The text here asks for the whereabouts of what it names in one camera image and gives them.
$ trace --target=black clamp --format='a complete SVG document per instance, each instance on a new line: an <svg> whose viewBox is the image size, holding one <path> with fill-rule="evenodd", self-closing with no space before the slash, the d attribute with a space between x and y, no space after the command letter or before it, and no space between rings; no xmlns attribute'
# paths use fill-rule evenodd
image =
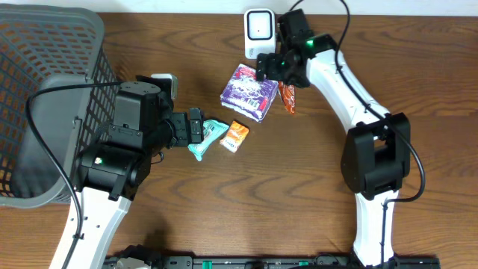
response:
<svg viewBox="0 0 478 269"><path fill-rule="evenodd" d="M190 119L187 119L187 113L173 113L171 122L174 126L172 146L187 146L190 143L201 143L204 140L202 124L204 116L199 108L189 109Z"/></svg>
<svg viewBox="0 0 478 269"><path fill-rule="evenodd" d="M410 141L410 122L405 114L389 116L371 124L359 124L347 132L341 170L351 191L373 200L375 195L402 187L410 172L410 152L386 124L393 125ZM375 137L384 145L375 147Z"/></svg>
<svg viewBox="0 0 478 269"><path fill-rule="evenodd" d="M319 52L336 49L337 43L329 34L314 36L301 9L279 17L280 53L259 54L255 77L282 81L287 85L308 87L307 60Z"/></svg>

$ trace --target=brown wood surface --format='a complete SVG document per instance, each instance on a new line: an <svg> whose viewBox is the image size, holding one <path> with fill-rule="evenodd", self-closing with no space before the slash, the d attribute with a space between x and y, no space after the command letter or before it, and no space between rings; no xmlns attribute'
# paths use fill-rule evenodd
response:
<svg viewBox="0 0 478 269"><path fill-rule="evenodd" d="M130 244L198 256L314 256L348 252L356 230L353 194L341 177L345 133L315 89L297 91L292 117L277 99L263 123L220 105L243 56L238 15L102 14L105 51L116 74L171 72L178 111L237 119L250 133L237 153L215 143L204 160L165 152L140 186L109 250ZM309 16L334 37L344 16ZM357 78L390 111L404 112L427 172L426 192L394 213L394 250L437 255L442 268L477 268L478 20L354 16L343 47ZM412 165L401 196L418 189ZM0 267L46 268L66 205L0 208Z"/></svg>

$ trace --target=gray plastic basket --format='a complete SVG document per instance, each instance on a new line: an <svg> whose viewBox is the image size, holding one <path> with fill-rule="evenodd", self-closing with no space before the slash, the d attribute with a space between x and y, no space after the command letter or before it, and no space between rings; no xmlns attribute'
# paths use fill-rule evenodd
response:
<svg viewBox="0 0 478 269"><path fill-rule="evenodd" d="M0 205L69 201L28 127L25 102L42 88L116 81L102 50L104 33L89 10L0 4ZM34 122L67 173L97 126L112 118L117 91L65 90L35 99Z"/></svg>

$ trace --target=white plug adapter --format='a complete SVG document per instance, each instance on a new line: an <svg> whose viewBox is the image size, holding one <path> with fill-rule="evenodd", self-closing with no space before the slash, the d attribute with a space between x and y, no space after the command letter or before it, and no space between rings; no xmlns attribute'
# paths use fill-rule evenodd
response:
<svg viewBox="0 0 478 269"><path fill-rule="evenodd" d="M259 53L276 52L276 19L267 8L255 8L244 14L245 54L248 59L257 59Z"/></svg>

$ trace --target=small orange packet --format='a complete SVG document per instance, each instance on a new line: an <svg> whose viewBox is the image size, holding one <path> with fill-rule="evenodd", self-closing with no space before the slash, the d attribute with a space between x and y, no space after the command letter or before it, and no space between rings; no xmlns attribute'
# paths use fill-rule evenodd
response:
<svg viewBox="0 0 478 269"><path fill-rule="evenodd" d="M293 85L286 85L284 82L279 82L279 93L281 95L282 103L284 103L285 110L290 114L296 113L296 87Z"/></svg>
<svg viewBox="0 0 478 269"><path fill-rule="evenodd" d="M249 134L249 129L246 126L233 121L226 136L221 139L220 144L232 153L236 153L242 141L246 139L247 134Z"/></svg>

